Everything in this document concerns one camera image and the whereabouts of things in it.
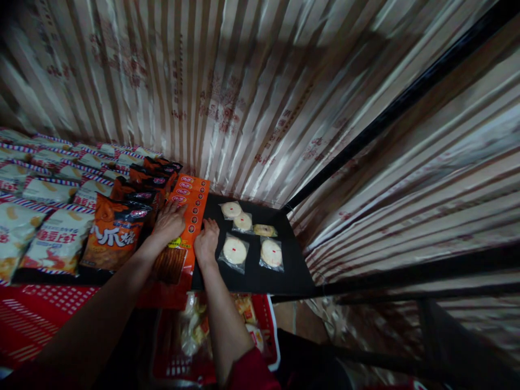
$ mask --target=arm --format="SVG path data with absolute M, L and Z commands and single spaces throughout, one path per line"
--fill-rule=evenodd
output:
M 153 263 L 166 244 L 184 230 L 186 207 L 168 204 L 154 232 L 121 269 L 81 308 L 36 358 L 91 387 L 108 361 L 132 313 Z
M 217 223 L 205 219 L 204 230 L 195 239 L 194 248 L 206 290 L 217 380 L 224 386 L 233 363 L 253 348 L 253 341 L 215 261 L 218 234 Z

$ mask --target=floor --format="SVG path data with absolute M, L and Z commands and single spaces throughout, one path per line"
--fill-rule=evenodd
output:
M 317 344 L 329 343 L 323 321 L 304 302 L 285 302 L 274 305 L 276 325 L 287 332 Z

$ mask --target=red basket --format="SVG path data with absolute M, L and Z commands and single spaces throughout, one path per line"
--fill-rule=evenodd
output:
M 27 285 L 0 287 L 0 366 L 33 359 L 99 288 Z
M 280 346 L 276 329 L 276 318 L 269 295 L 252 295 L 253 308 L 258 319 L 258 326 L 264 335 L 264 359 L 271 371 L 280 365 Z M 165 316 L 161 311 L 155 323 L 153 359 L 150 366 L 150 378 L 157 385 L 198 385 L 216 383 L 215 366 L 205 354 L 193 357 L 180 354 L 163 353 L 158 348 L 159 340 L 165 333 Z

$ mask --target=hand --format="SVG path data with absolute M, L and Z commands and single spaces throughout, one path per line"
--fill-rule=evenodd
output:
M 200 268 L 215 262 L 215 251 L 217 250 L 218 234 L 220 229 L 213 219 L 204 219 L 204 228 L 195 239 L 195 256 Z
M 155 228 L 151 237 L 157 239 L 162 247 L 166 246 L 171 240 L 180 237 L 186 223 L 184 222 L 184 213 L 187 204 L 177 209 L 178 201 L 168 202 L 157 216 Z

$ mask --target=black metal frame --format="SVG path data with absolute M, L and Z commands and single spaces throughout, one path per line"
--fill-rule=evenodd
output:
M 372 123 L 327 164 L 281 209 L 287 214 L 354 158 L 446 75 L 472 55 L 520 12 L 520 1 L 499 0 L 452 47 L 402 92 Z M 520 375 L 460 325 L 433 299 L 504 295 L 520 292 L 520 282 L 476 288 L 421 291 L 389 295 L 384 289 L 454 279 L 482 273 L 520 269 L 520 244 L 451 257 L 426 264 L 345 278 L 315 288 L 308 296 L 274 296 L 273 303 L 362 292 L 342 297 L 338 304 L 381 304 L 417 301 L 424 339 L 425 360 L 327 346 L 337 356 L 393 371 L 449 384 L 452 388 L 518 389 Z

